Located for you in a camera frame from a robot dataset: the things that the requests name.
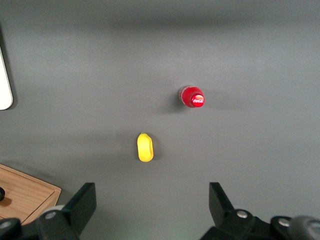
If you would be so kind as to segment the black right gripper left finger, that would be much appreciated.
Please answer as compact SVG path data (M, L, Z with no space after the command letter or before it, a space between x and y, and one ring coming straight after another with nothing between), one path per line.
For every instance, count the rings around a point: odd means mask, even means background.
M40 240L78 240L97 208L96 185L85 183L62 207L44 212L36 227Z

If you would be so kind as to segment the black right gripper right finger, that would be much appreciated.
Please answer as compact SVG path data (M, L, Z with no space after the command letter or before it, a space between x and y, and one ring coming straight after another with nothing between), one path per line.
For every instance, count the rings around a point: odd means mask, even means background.
M236 209L218 182L209 184L208 206L214 226L202 240L272 240L270 225L244 209Z

